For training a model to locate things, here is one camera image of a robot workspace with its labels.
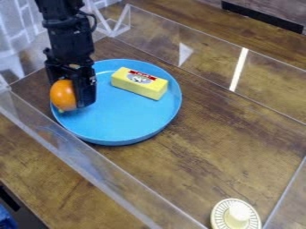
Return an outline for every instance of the butter package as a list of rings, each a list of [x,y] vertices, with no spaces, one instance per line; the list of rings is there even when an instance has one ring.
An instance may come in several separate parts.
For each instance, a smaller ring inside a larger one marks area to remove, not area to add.
[[[167,91],[168,81],[121,67],[110,76],[110,84],[120,89],[159,100]]]

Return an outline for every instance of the round white object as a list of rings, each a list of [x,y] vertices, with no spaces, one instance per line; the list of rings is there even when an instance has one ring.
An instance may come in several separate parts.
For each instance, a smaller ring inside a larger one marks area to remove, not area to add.
[[[260,229],[255,209],[239,199],[224,199],[213,207],[209,221],[212,229]]]

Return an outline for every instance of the orange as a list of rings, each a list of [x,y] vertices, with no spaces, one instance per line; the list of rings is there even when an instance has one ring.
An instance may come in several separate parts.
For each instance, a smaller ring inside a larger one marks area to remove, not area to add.
[[[61,111],[76,109],[76,98],[70,80],[57,80],[50,86],[50,102]]]

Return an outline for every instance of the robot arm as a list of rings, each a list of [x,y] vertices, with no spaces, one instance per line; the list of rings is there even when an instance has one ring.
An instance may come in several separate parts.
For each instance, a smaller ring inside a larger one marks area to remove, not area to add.
[[[96,73],[89,55],[94,52],[92,32],[96,17],[80,11],[82,0],[34,0],[48,30],[50,48],[44,49],[45,70],[50,84],[58,79],[73,81],[76,107],[96,101]],[[93,17],[90,27],[88,16]]]

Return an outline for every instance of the blue plate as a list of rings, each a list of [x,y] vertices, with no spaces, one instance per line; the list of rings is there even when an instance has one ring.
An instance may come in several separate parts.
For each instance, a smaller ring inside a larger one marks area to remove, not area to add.
[[[168,80],[168,90],[155,101],[109,84],[112,73],[121,67]],[[141,61],[113,59],[96,62],[97,93],[93,105],[72,112],[52,114],[77,138],[100,145],[120,146],[151,138],[173,119],[181,92],[175,78],[157,66]]]

